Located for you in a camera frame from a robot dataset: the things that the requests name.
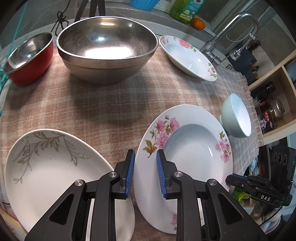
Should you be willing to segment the white plate grey leaf pattern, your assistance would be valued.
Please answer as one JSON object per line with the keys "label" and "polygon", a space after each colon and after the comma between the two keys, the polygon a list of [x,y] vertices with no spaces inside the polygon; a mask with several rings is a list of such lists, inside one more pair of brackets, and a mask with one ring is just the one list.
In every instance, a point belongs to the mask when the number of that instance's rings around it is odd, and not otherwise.
{"label": "white plate grey leaf pattern", "polygon": [[4,182],[10,205],[28,234],[76,180],[94,181],[114,169],[81,139],[59,130],[40,129],[13,144]]}

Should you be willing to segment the large pink floral deep plate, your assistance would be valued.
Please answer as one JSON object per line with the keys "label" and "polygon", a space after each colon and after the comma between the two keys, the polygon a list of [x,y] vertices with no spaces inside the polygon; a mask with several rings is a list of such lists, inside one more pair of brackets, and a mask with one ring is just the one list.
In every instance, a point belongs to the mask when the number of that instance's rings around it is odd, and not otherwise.
{"label": "large pink floral deep plate", "polygon": [[157,151],[195,180],[216,179],[226,190],[233,172],[233,153],[219,121],[205,109],[189,104],[165,110],[149,126],[137,150],[133,188],[138,208],[154,228],[177,230],[177,201],[165,200],[157,169]]}

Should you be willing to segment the small pink floral deep plate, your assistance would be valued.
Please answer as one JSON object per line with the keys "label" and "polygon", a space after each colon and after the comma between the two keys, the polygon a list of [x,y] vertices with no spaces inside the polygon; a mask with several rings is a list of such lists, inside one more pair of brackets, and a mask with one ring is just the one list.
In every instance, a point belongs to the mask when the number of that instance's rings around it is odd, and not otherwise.
{"label": "small pink floral deep plate", "polygon": [[218,74],[213,64],[193,45],[173,36],[161,36],[160,46],[171,62],[192,77],[214,82]]}

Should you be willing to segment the large stainless steel bowl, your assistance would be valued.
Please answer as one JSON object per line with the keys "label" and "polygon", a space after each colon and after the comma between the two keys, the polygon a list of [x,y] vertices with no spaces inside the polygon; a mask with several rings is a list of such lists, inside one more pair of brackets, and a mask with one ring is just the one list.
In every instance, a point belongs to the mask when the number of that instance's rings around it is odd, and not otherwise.
{"label": "large stainless steel bowl", "polygon": [[159,45],[148,27],[118,16],[79,20],[60,32],[58,53],[75,77],[92,83],[121,82],[147,64]]}

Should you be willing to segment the dark glass jar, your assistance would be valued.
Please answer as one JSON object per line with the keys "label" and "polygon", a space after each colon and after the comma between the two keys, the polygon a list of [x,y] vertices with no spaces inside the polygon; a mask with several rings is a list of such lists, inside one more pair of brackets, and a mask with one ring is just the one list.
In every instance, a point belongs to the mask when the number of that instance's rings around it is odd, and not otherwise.
{"label": "dark glass jar", "polygon": [[285,113],[285,107],[282,101],[279,98],[271,98],[269,99],[269,105],[269,110],[273,118],[275,120],[280,120]]}

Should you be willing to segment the pale green ceramic bowl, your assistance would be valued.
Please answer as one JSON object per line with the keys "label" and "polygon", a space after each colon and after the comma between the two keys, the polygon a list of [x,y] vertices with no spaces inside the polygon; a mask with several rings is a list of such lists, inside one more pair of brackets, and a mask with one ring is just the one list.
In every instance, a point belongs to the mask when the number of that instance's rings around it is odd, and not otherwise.
{"label": "pale green ceramic bowl", "polygon": [[251,135],[251,119],[242,99],[230,94],[224,101],[219,121],[228,136],[247,138]]}

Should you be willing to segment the plaid beige tablecloth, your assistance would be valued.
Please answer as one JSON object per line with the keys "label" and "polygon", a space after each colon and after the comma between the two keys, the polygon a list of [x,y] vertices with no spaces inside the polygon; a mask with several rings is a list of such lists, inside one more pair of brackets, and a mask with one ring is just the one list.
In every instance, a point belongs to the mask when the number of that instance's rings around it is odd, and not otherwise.
{"label": "plaid beige tablecloth", "polygon": [[38,81],[17,86],[8,82],[1,94],[1,165],[23,134],[53,128],[68,132],[96,149],[115,165],[128,149],[136,150],[152,121],[166,109],[194,104],[218,118],[224,100],[236,93],[252,121],[248,138],[230,138],[233,168],[242,174],[258,155],[263,135],[241,74],[216,68],[218,78],[208,82],[190,77],[158,48],[148,63],[131,78],[111,85],[82,81],[73,76],[54,53],[47,72]]}

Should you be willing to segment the wooden shelf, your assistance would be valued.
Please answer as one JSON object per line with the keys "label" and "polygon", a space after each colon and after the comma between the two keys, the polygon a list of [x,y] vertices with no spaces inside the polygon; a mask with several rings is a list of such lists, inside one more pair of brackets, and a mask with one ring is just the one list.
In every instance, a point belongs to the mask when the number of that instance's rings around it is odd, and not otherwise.
{"label": "wooden shelf", "polygon": [[295,51],[292,51],[273,69],[248,86],[250,91],[255,91],[267,82],[273,82],[276,90],[271,96],[279,98],[285,107],[285,114],[277,122],[276,128],[262,135],[263,140],[259,143],[260,146],[270,144],[295,133],[295,87],[285,68],[293,60],[295,60]]}

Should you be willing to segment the red steel bowl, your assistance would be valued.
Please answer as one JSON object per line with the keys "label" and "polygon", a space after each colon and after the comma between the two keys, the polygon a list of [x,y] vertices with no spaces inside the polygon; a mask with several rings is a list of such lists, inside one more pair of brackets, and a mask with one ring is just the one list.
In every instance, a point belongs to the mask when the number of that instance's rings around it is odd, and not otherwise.
{"label": "red steel bowl", "polygon": [[53,39],[52,33],[45,32],[22,42],[5,61],[4,74],[16,85],[27,85],[39,79],[51,64]]}

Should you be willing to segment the orange fruit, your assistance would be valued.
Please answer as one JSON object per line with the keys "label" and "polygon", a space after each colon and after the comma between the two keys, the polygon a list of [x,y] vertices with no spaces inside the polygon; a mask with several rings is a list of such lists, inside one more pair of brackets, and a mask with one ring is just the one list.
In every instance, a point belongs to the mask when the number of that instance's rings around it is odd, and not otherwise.
{"label": "orange fruit", "polygon": [[193,18],[190,21],[190,24],[193,28],[197,29],[197,30],[203,30],[206,27],[206,24],[204,23],[203,20],[201,20],[200,18]]}

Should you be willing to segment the green dish soap bottle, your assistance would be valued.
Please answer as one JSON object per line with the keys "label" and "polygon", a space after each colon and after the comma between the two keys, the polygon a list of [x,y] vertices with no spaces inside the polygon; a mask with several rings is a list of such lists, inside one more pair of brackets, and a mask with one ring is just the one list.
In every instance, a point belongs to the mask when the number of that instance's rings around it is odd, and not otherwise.
{"label": "green dish soap bottle", "polygon": [[188,24],[204,4],[204,0],[176,0],[169,15],[181,23]]}

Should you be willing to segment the black tripod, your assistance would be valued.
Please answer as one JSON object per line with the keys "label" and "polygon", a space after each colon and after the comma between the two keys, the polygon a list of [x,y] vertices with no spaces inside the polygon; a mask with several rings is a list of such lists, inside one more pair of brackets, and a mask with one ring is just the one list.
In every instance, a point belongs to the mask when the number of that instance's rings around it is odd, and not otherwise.
{"label": "black tripod", "polygon": [[[74,22],[77,22],[81,19],[82,14],[87,6],[88,0],[82,0],[78,12],[75,16]],[[105,9],[105,0],[91,0],[90,1],[90,8],[89,8],[89,17],[94,17],[96,10],[98,10],[99,16],[106,16],[106,9]]]}

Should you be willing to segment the blue plastic cup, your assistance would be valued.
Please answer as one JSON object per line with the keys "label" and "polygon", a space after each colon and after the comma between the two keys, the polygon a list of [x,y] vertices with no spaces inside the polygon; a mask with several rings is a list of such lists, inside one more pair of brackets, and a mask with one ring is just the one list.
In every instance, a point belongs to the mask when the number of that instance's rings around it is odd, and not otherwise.
{"label": "blue plastic cup", "polygon": [[159,0],[130,0],[130,6],[143,11],[151,11]]}

